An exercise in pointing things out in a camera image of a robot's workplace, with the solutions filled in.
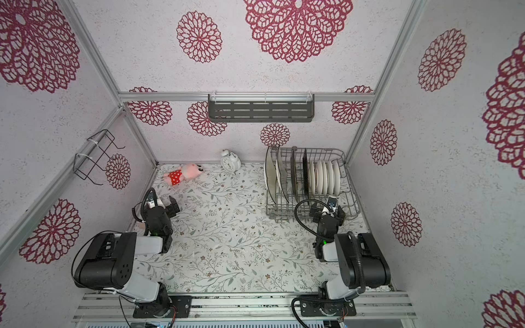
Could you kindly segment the white square plate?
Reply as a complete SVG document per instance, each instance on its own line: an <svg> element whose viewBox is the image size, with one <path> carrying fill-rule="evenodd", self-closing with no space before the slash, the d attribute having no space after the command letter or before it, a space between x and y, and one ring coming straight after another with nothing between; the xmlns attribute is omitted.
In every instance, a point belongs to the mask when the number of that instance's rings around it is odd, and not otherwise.
<svg viewBox="0 0 525 328"><path fill-rule="evenodd" d="M269 197L274 204L277 204L276 188L277 188L277 174L276 166L272 160L272 148L267 148L265 157L265 184Z"/></svg>
<svg viewBox="0 0 525 328"><path fill-rule="evenodd" d="M287 171L285 168L285 165L282 160L282 151L281 147L278 147L277 149L277 172L278 172L278 184L280 187L280 191L282 192L282 195L286 201L286 203L289 203L288 195L287 195Z"/></svg>

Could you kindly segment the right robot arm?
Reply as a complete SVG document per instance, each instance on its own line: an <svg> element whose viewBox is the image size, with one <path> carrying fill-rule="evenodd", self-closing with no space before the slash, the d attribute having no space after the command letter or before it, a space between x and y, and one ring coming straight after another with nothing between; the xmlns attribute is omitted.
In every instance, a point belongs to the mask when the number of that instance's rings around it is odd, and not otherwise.
<svg viewBox="0 0 525 328"><path fill-rule="evenodd" d="M391 283L391 272L375 238L369 232L340 233L346 213L335 203L309 200L310 216L317 224L313 232L314 255L321 262L336 263L339 274L319 287L322 300L350 300L367 288Z"/></svg>

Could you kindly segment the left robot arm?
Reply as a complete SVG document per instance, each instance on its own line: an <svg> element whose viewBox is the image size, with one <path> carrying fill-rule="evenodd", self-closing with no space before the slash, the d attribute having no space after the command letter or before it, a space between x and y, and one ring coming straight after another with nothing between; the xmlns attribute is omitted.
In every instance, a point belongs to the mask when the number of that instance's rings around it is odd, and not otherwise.
<svg viewBox="0 0 525 328"><path fill-rule="evenodd" d="M87 244L89 248L72 270L72 278L79 288L109 291L130 299L146 316L164 317L172 309L167 288L133 270L136 256L165 254L172 244L172 217L180 212L173 197L164 204L153 196L144 199L138 215L144 222L146 234L136 232L101 232Z"/></svg>

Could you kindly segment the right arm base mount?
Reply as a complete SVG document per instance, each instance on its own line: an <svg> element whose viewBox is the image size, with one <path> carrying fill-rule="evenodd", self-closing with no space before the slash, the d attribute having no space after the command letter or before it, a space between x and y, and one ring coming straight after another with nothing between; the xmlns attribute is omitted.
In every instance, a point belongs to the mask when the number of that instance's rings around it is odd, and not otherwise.
<svg viewBox="0 0 525 328"><path fill-rule="evenodd" d="M299 296L302 317L354 317L357 314L354 301L321 299L310 295Z"/></svg>

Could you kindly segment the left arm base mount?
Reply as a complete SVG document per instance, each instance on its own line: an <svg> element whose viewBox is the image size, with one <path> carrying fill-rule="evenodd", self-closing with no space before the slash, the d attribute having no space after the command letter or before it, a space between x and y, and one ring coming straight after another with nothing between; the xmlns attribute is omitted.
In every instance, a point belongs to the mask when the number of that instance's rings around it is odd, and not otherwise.
<svg viewBox="0 0 525 328"><path fill-rule="evenodd" d="M188 318L192 296L162 295L150 303L136 303L133 318Z"/></svg>

